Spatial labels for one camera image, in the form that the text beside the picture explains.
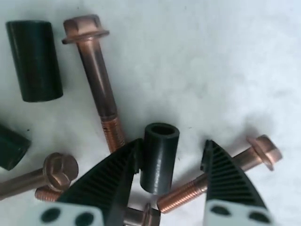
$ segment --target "hex head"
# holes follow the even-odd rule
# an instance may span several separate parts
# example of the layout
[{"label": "hex head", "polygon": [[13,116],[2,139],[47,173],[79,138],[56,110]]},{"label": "hex head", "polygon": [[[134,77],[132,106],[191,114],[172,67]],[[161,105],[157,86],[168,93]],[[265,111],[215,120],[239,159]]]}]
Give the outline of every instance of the hex head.
[{"label": "hex head", "polygon": [[44,162],[43,174],[48,186],[54,191],[65,191],[79,173],[79,167],[74,157],[53,153]]},{"label": "hex head", "polygon": [[109,31],[101,26],[97,15],[79,16],[65,20],[64,28],[67,38],[63,40],[63,44],[88,41],[109,34]]},{"label": "hex head", "polygon": [[159,226],[161,220],[161,212],[151,208],[149,203],[144,208],[144,216],[142,226]]},{"label": "hex head", "polygon": [[267,135],[262,135],[256,139],[247,137],[247,141],[252,145],[262,162],[269,170],[273,171],[273,165],[282,159],[282,154],[269,137]]}]

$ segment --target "bolt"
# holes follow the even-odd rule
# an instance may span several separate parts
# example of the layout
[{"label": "bolt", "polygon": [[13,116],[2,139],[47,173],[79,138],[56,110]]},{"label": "bolt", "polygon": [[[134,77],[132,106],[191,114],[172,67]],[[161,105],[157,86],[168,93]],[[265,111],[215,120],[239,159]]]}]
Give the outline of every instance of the bolt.
[{"label": "bolt", "polygon": [[51,190],[48,186],[43,186],[37,188],[34,193],[34,197],[41,201],[55,202],[61,196],[61,194],[62,192],[56,192]]},{"label": "bolt", "polygon": [[[55,202],[61,195],[48,187],[39,187],[34,196],[41,201]],[[160,211],[151,208],[149,203],[146,204],[144,211],[127,208],[123,224],[128,226],[159,226]]]},{"label": "bolt", "polygon": [[97,15],[79,16],[64,21],[67,38],[63,44],[76,43],[94,102],[100,116],[110,152],[125,144],[107,69],[98,38],[109,34]]},{"label": "bolt", "polygon": [[78,173],[74,157],[60,153],[50,154],[45,159],[43,168],[0,183],[0,200],[46,185],[57,192],[65,191]]},{"label": "bolt", "polygon": [[144,211],[128,208],[123,224],[128,226],[159,226],[161,213],[151,208],[151,204],[145,205]]},{"label": "bolt", "polygon": [[[273,165],[282,159],[281,152],[266,136],[256,139],[247,137],[251,147],[236,155],[234,162],[243,170],[247,171],[255,166],[264,163],[269,170]],[[168,213],[185,203],[199,197],[207,190],[207,174],[204,173],[196,179],[182,185],[181,187],[163,195],[158,199],[157,206],[162,213]]]}]

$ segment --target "white plastic part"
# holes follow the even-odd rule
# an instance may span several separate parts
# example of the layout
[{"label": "white plastic part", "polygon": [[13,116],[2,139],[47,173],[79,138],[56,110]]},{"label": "white plastic part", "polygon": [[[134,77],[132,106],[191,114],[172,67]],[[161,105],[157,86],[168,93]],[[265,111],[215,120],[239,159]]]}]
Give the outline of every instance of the white plastic part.
[{"label": "white plastic part", "polygon": [[265,208],[221,200],[210,200],[206,202],[203,225],[275,226],[276,223]]},{"label": "white plastic part", "polygon": [[61,202],[43,202],[28,210],[18,225],[104,226],[100,209]]}]

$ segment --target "spacer hole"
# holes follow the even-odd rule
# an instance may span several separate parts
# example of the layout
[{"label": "spacer hole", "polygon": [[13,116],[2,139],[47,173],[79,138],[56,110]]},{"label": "spacer hole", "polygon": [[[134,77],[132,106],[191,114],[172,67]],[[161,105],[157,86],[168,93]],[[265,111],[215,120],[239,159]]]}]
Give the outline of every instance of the spacer hole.
[{"label": "spacer hole", "polygon": [[260,213],[260,212],[251,212],[249,214],[249,218],[252,219],[252,220],[256,220],[256,221],[259,221],[259,222],[263,222],[263,223],[271,223],[271,221],[269,220],[269,218],[267,216],[265,216],[263,213]]},{"label": "spacer hole", "polygon": [[151,128],[154,133],[158,133],[160,135],[171,135],[174,133],[173,128],[164,127],[164,126],[154,126]]},{"label": "spacer hole", "polygon": [[50,223],[50,222],[53,222],[56,219],[58,219],[60,214],[61,214],[61,211],[59,208],[50,208],[42,214],[41,220],[44,223]]},{"label": "spacer hole", "polygon": [[79,214],[75,219],[76,226],[89,226],[93,223],[94,216],[92,213],[85,212]]},{"label": "spacer hole", "polygon": [[229,210],[227,210],[227,208],[225,208],[223,206],[213,206],[210,210],[211,210],[211,212],[219,214],[219,215],[224,215],[224,216],[231,215]]}]

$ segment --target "bolt thread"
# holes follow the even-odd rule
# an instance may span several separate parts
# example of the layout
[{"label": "bolt thread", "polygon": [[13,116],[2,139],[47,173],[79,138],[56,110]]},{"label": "bolt thread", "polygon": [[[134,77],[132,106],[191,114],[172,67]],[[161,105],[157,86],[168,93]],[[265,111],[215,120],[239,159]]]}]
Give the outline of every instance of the bolt thread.
[{"label": "bolt thread", "polygon": [[206,186],[199,186],[200,177],[192,180],[181,187],[175,189],[171,193],[162,196],[158,199],[158,209],[162,213],[168,213],[187,202],[199,197],[202,193],[207,190]]},{"label": "bolt thread", "polygon": [[125,145],[125,136],[118,117],[102,121],[102,126],[111,153]]},{"label": "bolt thread", "polygon": [[37,188],[37,190],[34,193],[34,196],[36,199],[46,202],[55,202],[62,192],[55,192],[51,190],[48,186],[43,186]]}]

